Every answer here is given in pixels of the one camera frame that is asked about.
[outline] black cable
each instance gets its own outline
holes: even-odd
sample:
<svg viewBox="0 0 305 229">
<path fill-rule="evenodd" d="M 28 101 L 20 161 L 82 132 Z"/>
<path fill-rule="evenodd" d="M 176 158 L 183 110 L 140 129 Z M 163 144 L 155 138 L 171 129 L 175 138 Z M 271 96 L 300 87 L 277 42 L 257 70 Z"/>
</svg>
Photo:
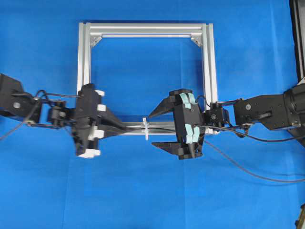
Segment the black cable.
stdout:
<svg viewBox="0 0 305 229">
<path fill-rule="evenodd" d="M 196 102 L 198 102 L 198 100 L 199 100 L 200 98 L 203 98 L 203 99 L 205 100 L 205 104 L 206 104 L 208 107 L 210 107 L 210 105 L 208 104 L 208 101 L 206 100 L 205 96 L 203 96 L 203 95 L 198 96 L 197 99 L 196 99 Z"/>
<path fill-rule="evenodd" d="M 246 172 L 247 174 L 250 174 L 256 178 L 263 179 L 263 180 L 268 180 L 268 181 L 273 181 L 277 183 L 284 183 L 284 184 L 298 184 L 298 183 L 303 183 L 305 182 L 305 179 L 299 179 L 299 180 L 280 180 L 280 179 L 273 179 L 273 178 L 268 178 L 264 176 L 257 175 L 248 169 L 242 167 L 240 164 L 238 164 L 236 161 L 231 159 L 227 154 L 225 154 L 221 149 L 217 148 L 216 146 L 212 145 L 211 143 L 204 141 L 206 144 L 208 144 L 210 147 L 212 147 L 214 150 L 219 152 L 223 157 L 225 157 L 228 161 L 230 161 L 233 165 L 241 169 L 242 171 Z"/>
<path fill-rule="evenodd" d="M 11 133 L 13 133 L 14 131 L 16 131 L 17 129 L 19 129 L 23 124 L 25 124 L 34 114 L 35 110 L 37 109 L 37 107 L 39 106 L 40 101 L 37 100 L 37 102 L 35 103 L 35 105 L 33 106 L 33 109 L 29 112 L 29 114 L 23 119 L 23 121 L 21 123 L 19 123 L 17 126 L 15 126 L 13 129 L 11 129 L 10 131 L 8 131 L 7 133 L 5 133 L 3 136 L 0 137 L 0 141 L 2 141 L 4 138 L 6 138 L 8 135 L 10 135 Z"/>
<path fill-rule="evenodd" d="M 57 96 L 57 97 L 62 97 L 62 98 L 81 98 L 81 96 L 78 96 L 78 95 L 65 95 L 65 94 L 54 94 L 54 93 L 47 93 L 47 95 Z"/>
<path fill-rule="evenodd" d="M 170 132 L 175 132 L 175 130 L 171 130 L 171 129 L 166 129 L 166 128 L 158 128 L 158 127 L 149 127 L 148 128 L 149 130 L 164 130 L 164 131 L 170 131 Z M 137 127 L 126 127 L 126 128 L 124 128 L 123 130 L 145 130 L 145 128 L 143 128 L 143 127 L 139 127 L 139 128 L 137 128 Z"/>
<path fill-rule="evenodd" d="M 48 97 L 48 95 L 47 95 L 47 93 L 46 93 L 45 90 L 39 90 L 39 91 L 36 93 L 35 97 L 37 97 L 37 96 L 39 95 L 40 92 L 43 93 L 43 96 L 46 98 L 46 100 L 47 100 L 49 106 L 50 106 L 50 107 L 53 107 L 52 102 L 51 102 L 51 100 L 49 99 L 49 97 Z"/>
<path fill-rule="evenodd" d="M 298 140 L 298 139 L 305 138 L 305 135 L 304 135 L 304 136 L 291 137 L 291 138 L 286 138 L 286 139 L 265 140 L 265 139 L 253 137 L 253 136 L 251 136 L 251 135 L 244 134 L 244 133 L 241 133 L 241 132 L 239 132 L 239 131 L 232 130 L 232 129 L 226 128 L 226 127 L 217 127 L 217 126 L 212 126 L 212 125 L 196 125 L 196 126 L 197 126 L 197 127 L 202 127 L 202 128 L 210 128 L 210 129 L 216 129 L 216 130 L 230 131 L 230 132 L 233 132 L 233 133 L 238 134 L 238 135 L 242 135 L 242 136 L 245 136 L 245 137 L 252 138 L 252 139 L 254 139 L 254 140 L 256 140 L 256 141 L 260 141 L 260 142 L 269 142 L 269 143 L 272 143 L 272 142 L 273 142 L 273 143 L 274 143 L 274 142 L 286 142 L 286 141 Z"/>
</svg>

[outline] white zip tie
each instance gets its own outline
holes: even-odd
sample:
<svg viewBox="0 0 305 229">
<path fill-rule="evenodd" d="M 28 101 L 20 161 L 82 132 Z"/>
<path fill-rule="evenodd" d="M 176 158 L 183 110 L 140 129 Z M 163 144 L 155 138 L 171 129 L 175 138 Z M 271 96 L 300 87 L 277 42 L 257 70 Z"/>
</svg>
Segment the white zip tie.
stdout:
<svg viewBox="0 0 305 229">
<path fill-rule="evenodd" d="M 149 123 L 146 121 L 146 118 L 143 118 L 143 124 L 144 124 L 144 133 L 145 133 L 145 140 L 148 141 L 148 128 L 149 128 Z"/>
</svg>

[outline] gray cable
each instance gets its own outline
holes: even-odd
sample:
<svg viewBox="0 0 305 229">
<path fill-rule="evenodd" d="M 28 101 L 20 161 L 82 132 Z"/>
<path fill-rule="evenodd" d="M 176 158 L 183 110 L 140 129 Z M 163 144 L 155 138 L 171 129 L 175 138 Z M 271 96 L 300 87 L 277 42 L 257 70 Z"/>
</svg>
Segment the gray cable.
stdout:
<svg viewBox="0 0 305 229">
<path fill-rule="evenodd" d="M 221 149 L 217 148 L 216 146 L 212 145 L 211 143 L 204 141 L 206 144 L 208 144 L 210 147 L 212 147 L 214 150 L 219 152 L 223 157 L 225 157 L 228 161 L 230 161 L 233 165 L 241 169 L 242 171 L 246 172 L 247 174 L 250 174 L 256 178 L 263 179 L 263 180 L 268 180 L 276 183 L 284 183 L 284 184 L 298 184 L 298 183 L 303 183 L 305 182 L 305 179 L 299 179 L 299 180 L 279 180 L 279 179 L 273 179 L 273 178 L 268 178 L 268 177 L 263 177 L 260 175 L 257 175 L 248 169 L 242 167 L 240 164 L 238 164 L 236 161 L 231 159 L 227 154 L 225 154 Z"/>
<path fill-rule="evenodd" d="M 244 133 L 241 133 L 239 131 L 236 131 L 236 130 L 233 130 L 233 129 L 230 129 L 230 128 L 226 128 L 226 127 L 217 127 L 217 126 L 212 126 L 212 125 L 195 125 L 195 126 L 201 127 L 201 128 L 211 128 L 211 129 L 216 129 L 216 130 L 230 131 L 230 132 L 233 132 L 235 134 L 242 135 L 242 136 L 245 136 L 245 137 L 249 137 L 249 138 L 252 138 L 252 139 L 254 139 L 256 141 L 260 141 L 260 142 L 275 143 L 275 142 L 286 142 L 286 141 L 298 140 L 298 139 L 305 138 L 305 135 L 303 135 L 303 136 L 299 136 L 299 137 L 291 137 L 291 138 L 286 138 L 286 139 L 265 140 L 265 139 L 261 139 L 261 138 L 258 138 L 258 137 L 253 137 L 251 135 L 247 135 L 247 134 L 244 134 Z"/>
<path fill-rule="evenodd" d="M 14 131 L 16 131 L 17 129 L 19 129 L 23 124 L 25 124 L 34 114 L 36 108 L 39 105 L 39 100 L 37 100 L 36 104 L 33 106 L 33 109 L 29 112 L 29 114 L 23 119 L 23 121 L 21 123 L 19 123 L 17 126 L 15 126 L 13 129 L 11 129 L 10 131 L 8 131 L 7 133 L 5 133 L 2 137 L 0 137 L 0 141 L 2 141 L 4 138 L 6 138 L 8 135 L 10 135 L 11 133 L 13 133 Z"/>
</svg>

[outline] joint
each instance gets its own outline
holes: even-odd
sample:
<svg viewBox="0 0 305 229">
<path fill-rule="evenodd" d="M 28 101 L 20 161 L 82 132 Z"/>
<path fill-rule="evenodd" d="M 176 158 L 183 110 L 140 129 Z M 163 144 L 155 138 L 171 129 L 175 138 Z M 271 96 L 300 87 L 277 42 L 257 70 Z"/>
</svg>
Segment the joint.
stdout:
<svg viewBox="0 0 305 229">
<path fill-rule="evenodd" d="M 202 46 L 201 36 L 192 35 L 192 36 L 191 36 L 191 41 L 193 41 L 193 42 L 194 42 L 196 45 L 198 45 L 199 47 Z"/>
<path fill-rule="evenodd" d="M 90 47 L 94 47 L 102 40 L 102 36 L 92 36 L 90 37 Z"/>
</svg>

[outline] gripper jaw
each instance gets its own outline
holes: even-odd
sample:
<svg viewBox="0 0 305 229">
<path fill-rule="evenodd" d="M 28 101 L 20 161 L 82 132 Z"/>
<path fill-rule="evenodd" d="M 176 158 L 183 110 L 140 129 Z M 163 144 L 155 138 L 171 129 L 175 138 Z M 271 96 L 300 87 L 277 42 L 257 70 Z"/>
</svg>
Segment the gripper jaw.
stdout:
<svg viewBox="0 0 305 229">
<path fill-rule="evenodd" d="M 149 117 L 173 112 L 177 142 L 155 142 L 152 145 L 177 155 L 179 159 L 202 156 L 204 132 L 196 127 L 203 124 L 203 115 L 191 90 L 179 89 L 169 92 L 169 96 L 150 113 Z"/>
</svg>

